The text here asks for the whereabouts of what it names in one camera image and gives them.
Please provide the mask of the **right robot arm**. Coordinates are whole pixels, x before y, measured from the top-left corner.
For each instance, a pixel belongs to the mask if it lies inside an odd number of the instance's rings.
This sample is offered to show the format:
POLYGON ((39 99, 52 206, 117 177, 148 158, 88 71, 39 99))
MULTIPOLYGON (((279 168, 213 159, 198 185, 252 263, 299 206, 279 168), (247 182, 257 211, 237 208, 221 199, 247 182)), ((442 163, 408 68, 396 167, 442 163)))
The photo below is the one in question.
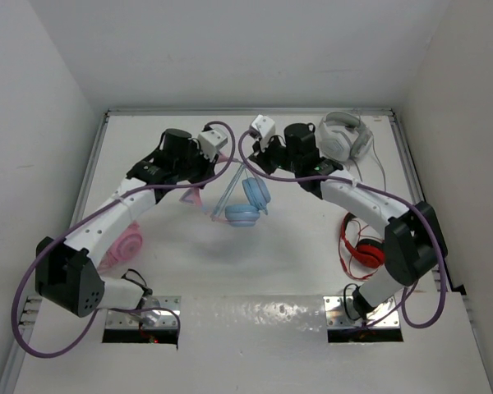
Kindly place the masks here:
POLYGON ((343 165, 320 155, 310 125, 297 123, 279 140, 272 119, 257 117, 237 142, 255 143, 242 160, 257 176, 297 183, 316 198, 338 205, 360 218, 383 239, 383 263, 352 293, 356 317, 364 319, 398 291, 406 291, 434 267, 444 268, 448 254, 433 207, 411 204, 358 179, 343 165))

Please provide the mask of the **blue pink cat-ear headphones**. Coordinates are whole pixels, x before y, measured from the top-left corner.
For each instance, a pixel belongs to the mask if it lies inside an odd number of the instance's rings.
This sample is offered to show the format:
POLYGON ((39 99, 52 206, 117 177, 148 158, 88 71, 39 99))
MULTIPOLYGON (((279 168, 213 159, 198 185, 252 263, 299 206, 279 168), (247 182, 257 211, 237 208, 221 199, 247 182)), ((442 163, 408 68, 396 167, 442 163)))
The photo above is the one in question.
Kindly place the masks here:
POLYGON ((253 227, 262 214, 268 214, 271 195, 266 184, 258 176, 253 172, 247 174, 247 168, 243 162, 235 158, 231 161, 238 163, 239 167, 213 208, 203 204, 200 195, 202 189, 198 188, 188 189, 179 201, 198 208, 212 222, 236 228, 253 227), (245 200, 240 204, 230 203, 229 200, 238 186, 242 189, 245 200))

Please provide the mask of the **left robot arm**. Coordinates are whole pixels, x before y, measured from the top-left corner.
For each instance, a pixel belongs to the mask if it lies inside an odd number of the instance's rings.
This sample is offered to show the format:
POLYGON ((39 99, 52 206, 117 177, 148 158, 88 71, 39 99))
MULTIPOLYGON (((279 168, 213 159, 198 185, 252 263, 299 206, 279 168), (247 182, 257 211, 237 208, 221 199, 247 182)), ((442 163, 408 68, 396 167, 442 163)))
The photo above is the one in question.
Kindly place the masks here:
POLYGON ((159 145, 134 164, 100 214, 60 241, 37 247, 35 290, 83 318, 97 309, 137 309, 150 289, 128 279, 102 277, 99 266, 116 239, 178 184, 201 185, 214 176, 227 136, 207 126, 198 136, 168 128, 159 145))

